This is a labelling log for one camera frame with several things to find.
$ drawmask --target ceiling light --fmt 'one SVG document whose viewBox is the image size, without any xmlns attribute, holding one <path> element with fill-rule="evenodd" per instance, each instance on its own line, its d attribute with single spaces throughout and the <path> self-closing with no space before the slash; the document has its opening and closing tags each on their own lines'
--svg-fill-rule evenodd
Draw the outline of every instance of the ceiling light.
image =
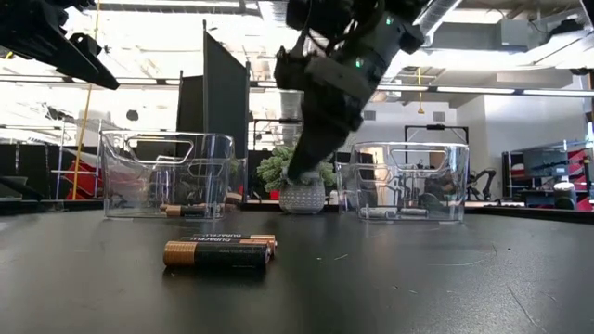
<svg viewBox="0 0 594 334">
<path fill-rule="evenodd" d="M 429 87 L 400 84 L 380 84 L 378 90 L 384 92 L 426 92 Z"/>
<path fill-rule="evenodd" d="M 232 1 L 101 0 L 101 4 L 137 6 L 218 6 L 239 8 L 239 2 Z"/>
<path fill-rule="evenodd" d="M 470 94 L 513 94 L 512 88 L 481 88 L 481 87 L 437 87 L 440 93 L 470 93 Z"/>
<path fill-rule="evenodd" d="M 0 75 L 0 82 L 63 83 L 64 81 L 59 76 Z"/>
<path fill-rule="evenodd" d="M 43 126 L 43 125 L 6 125 L 2 128 L 7 130 L 61 130 L 61 126 Z"/>
<path fill-rule="evenodd" d="M 474 8 L 456 8 L 449 11 L 444 16 L 444 22 L 447 23 L 474 23 L 474 24 L 496 24 L 505 15 L 510 13 L 509 10 L 493 10 L 493 9 L 474 9 Z"/>
<path fill-rule="evenodd" d="M 594 97 L 591 90 L 562 90 L 562 89 L 526 89 L 523 91 L 527 96 L 573 96 L 573 97 Z"/>
<path fill-rule="evenodd" d="M 130 78 L 130 79 L 118 79 L 120 84 L 157 84 L 155 79 L 142 79 L 142 78 Z"/>
</svg>

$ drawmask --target transparent storage container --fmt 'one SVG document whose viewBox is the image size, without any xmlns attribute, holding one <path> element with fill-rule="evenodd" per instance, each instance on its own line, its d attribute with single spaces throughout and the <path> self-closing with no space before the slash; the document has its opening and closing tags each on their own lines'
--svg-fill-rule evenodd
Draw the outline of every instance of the transparent storage container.
<svg viewBox="0 0 594 334">
<path fill-rule="evenodd" d="M 356 212 L 355 170 L 350 163 L 335 162 L 339 213 Z"/>
<path fill-rule="evenodd" d="M 105 215 L 166 217 L 162 205 L 181 205 L 194 219 L 223 218 L 234 161 L 227 135 L 104 131 Z"/>
<path fill-rule="evenodd" d="M 382 221 L 462 221 L 468 146 L 369 142 L 353 145 L 356 211 Z"/>
</svg>

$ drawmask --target cable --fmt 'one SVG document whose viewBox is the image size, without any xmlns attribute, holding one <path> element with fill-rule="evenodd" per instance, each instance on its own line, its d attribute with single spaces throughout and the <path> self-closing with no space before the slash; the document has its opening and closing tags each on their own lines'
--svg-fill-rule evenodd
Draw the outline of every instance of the cable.
<svg viewBox="0 0 594 334">
<path fill-rule="evenodd" d="M 353 31 L 343 34 L 342 36 L 339 36 L 334 40 L 330 41 L 326 46 L 326 54 L 329 55 L 329 53 L 332 52 L 332 50 L 334 50 L 334 46 L 336 46 L 338 43 L 360 38 L 366 33 L 372 31 L 380 23 L 385 7 L 385 0 L 378 0 L 376 8 L 369 17 L 368 21 L 365 22 L 365 24 L 357 25 L 357 27 Z"/>
<path fill-rule="evenodd" d="M 530 25 L 532 25 L 532 26 L 535 28 L 535 30 L 536 30 L 537 32 L 540 32 L 540 33 L 548 33 L 548 32 L 543 32 L 543 31 L 541 31 L 540 29 L 538 29 L 538 27 L 536 26 L 536 24 L 535 24 L 534 22 L 532 22 L 531 20 L 528 20 L 528 23 L 530 23 Z"/>
<path fill-rule="evenodd" d="M 99 32 L 99 13 L 101 12 L 101 0 L 97 0 L 97 15 L 95 16 L 95 31 L 94 37 L 97 40 L 97 35 Z M 89 84 L 88 91 L 86 92 L 86 104 L 84 105 L 84 114 L 83 114 L 83 126 L 81 128 L 81 134 L 78 138 L 78 148 L 76 149 L 76 162 L 74 163 L 74 182 L 72 183 L 72 200 L 76 200 L 76 190 L 78 189 L 78 171 L 81 163 L 81 152 L 83 151 L 83 139 L 84 139 L 84 129 L 86 128 L 86 119 L 89 115 L 89 105 L 91 103 L 91 93 L 93 92 L 93 84 Z"/>
</svg>

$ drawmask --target table surface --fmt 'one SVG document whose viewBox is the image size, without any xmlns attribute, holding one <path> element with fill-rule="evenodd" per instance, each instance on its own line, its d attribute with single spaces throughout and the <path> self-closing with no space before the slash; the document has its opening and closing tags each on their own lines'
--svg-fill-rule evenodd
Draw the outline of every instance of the table surface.
<svg viewBox="0 0 594 334">
<path fill-rule="evenodd" d="M 275 234 L 264 276 L 166 270 L 166 241 Z M 217 223 L 0 217 L 12 333 L 594 333 L 594 226 L 467 215 L 363 224 L 242 212 Z"/>
</svg>

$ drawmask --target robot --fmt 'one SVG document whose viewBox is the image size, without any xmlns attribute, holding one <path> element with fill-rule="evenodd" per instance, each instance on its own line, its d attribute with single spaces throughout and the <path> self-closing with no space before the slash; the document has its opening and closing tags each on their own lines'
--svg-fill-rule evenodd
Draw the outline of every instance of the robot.
<svg viewBox="0 0 594 334">
<path fill-rule="evenodd" d="M 68 20 L 67 8 L 83 10 L 94 5 L 94 0 L 3 1 L 0 46 L 9 51 L 5 58 L 17 55 L 35 59 L 55 66 L 66 76 L 117 89 L 120 84 L 97 59 L 102 47 L 84 33 L 74 33 L 66 39 L 66 31 L 61 28 Z"/>
<path fill-rule="evenodd" d="M 412 54 L 424 42 L 413 22 L 429 0 L 290 0 L 286 21 L 301 31 L 295 46 L 277 54 L 278 88 L 304 91 L 303 133 L 288 169 L 292 180 L 312 170 L 356 131 L 361 112 L 400 50 Z M 0 45 L 23 58 L 57 67 L 65 75 L 109 89 L 119 84 L 98 60 L 93 38 L 64 37 L 70 6 L 94 0 L 5 0 L 0 6 Z M 328 44 L 303 52 L 315 31 Z"/>
<path fill-rule="evenodd" d="M 361 111 L 396 53 L 424 43 L 413 21 L 427 0 L 290 0 L 287 25 L 301 31 L 291 51 L 277 53 L 278 88 L 304 91 L 303 132 L 287 176 L 298 179 L 342 146 L 363 122 Z M 303 54 L 316 31 L 329 40 L 323 53 Z"/>
</svg>

